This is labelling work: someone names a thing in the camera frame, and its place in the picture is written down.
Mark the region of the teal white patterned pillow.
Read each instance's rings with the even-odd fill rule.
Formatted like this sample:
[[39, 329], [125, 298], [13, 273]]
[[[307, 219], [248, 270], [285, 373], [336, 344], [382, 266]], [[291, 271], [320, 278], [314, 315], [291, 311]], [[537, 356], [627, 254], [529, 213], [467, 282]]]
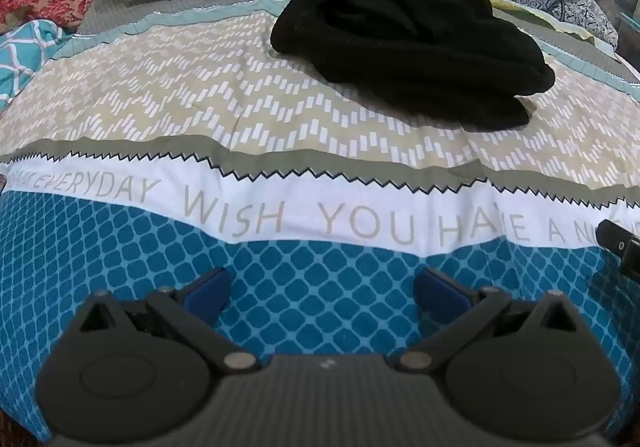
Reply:
[[32, 20], [1, 37], [0, 108], [12, 100], [32, 81], [44, 64], [70, 39], [50, 20]]

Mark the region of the black pants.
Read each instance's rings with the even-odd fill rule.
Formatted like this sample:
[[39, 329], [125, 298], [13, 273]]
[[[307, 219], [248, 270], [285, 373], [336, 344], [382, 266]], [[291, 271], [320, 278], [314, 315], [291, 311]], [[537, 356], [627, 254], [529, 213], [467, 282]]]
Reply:
[[489, 0], [290, 0], [270, 43], [394, 111], [481, 130], [527, 124], [522, 98], [555, 82], [536, 42]]

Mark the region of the patterned teal beige bedsheet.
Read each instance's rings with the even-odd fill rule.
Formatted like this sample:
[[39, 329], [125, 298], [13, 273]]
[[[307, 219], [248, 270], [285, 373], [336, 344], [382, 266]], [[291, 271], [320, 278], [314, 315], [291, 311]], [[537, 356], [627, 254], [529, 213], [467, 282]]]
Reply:
[[1, 111], [1, 409], [38, 439], [37, 373], [76, 308], [229, 269], [218, 329], [265, 358], [388, 354], [462, 285], [566, 293], [639, 402], [639, 288], [597, 244], [639, 227], [639, 74], [581, 26], [489, 0], [554, 85], [481, 130], [378, 103], [282, 55], [290, 0], [94, 0]]

